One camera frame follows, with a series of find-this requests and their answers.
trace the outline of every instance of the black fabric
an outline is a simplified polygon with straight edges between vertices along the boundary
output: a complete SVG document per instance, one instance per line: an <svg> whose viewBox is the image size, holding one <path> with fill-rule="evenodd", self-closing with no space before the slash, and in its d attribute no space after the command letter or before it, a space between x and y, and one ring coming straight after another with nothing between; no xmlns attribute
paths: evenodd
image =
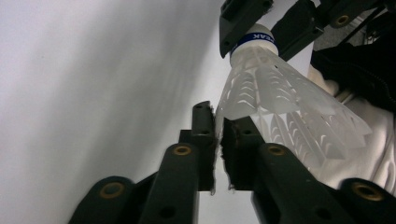
<svg viewBox="0 0 396 224"><path fill-rule="evenodd" d="M371 104L396 112L396 31L374 44L344 44L314 51L311 64L325 79L350 88Z"/></svg>

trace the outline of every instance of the bottle label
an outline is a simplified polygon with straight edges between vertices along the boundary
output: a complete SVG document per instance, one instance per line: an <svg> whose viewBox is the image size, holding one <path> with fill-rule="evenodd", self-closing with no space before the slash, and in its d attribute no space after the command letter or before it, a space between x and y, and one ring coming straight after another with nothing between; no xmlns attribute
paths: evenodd
<svg viewBox="0 0 396 224"><path fill-rule="evenodd" d="M236 43L236 45L233 47L233 49L231 50L231 54L233 55L233 52L241 45L251 41L251 40L266 40L269 41L273 44L275 44L275 40L268 34L265 33L250 33L250 34L246 34L244 35L244 37L242 37L242 39L240 39L238 41L238 43Z"/></svg>

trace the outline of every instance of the white surface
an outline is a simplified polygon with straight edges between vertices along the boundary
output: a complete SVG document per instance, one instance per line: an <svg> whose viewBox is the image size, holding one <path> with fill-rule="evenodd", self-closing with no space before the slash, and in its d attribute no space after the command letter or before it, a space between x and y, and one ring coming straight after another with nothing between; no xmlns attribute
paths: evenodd
<svg viewBox="0 0 396 224"><path fill-rule="evenodd" d="M222 2L0 2L0 223L65 223L96 181L156 171L191 107L219 101ZM292 2L278 4L269 28ZM302 74L311 49L291 60ZM199 222L257 223L216 173Z"/></svg>

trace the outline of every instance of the blue band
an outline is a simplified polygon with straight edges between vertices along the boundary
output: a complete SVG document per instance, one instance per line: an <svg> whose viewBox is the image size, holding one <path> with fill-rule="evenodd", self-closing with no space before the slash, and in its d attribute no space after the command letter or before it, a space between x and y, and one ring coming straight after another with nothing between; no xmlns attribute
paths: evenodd
<svg viewBox="0 0 396 224"><path fill-rule="evenodd" d="M238 43L236 43L236 45L231 50L230 55L233 55L233 51L236 50L239 46L241 46L241 45L243 45L246 42L249 42L251 40L266 40L266 41L269 41L269 42L275 44L275 40L268 34L265 34L265 33L250 33L250 34L244 35L244 37L242 37L242 39L239 40Z"/></svg>

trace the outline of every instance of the blue label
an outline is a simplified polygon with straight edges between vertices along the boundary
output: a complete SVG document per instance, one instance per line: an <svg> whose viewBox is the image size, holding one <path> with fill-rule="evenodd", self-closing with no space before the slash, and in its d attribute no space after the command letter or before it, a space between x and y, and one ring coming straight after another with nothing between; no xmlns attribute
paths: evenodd
<svg viewBox="0 0 396 224"><path fill-rule="evenodd" d="M266 40L266 41L269 41L269 42L275 44L275 40L268 34L265 34L265 33L250 33L250 34L244 35L244 37L242 37L242 39L239 40L238 43L236 43L236 45L231 50L231 54L230 55L233 55L233 51L236 50L236 48L238 48L239 46L241 46L241 45L243 45L246 42L249 42L251 40Z"/></svg>

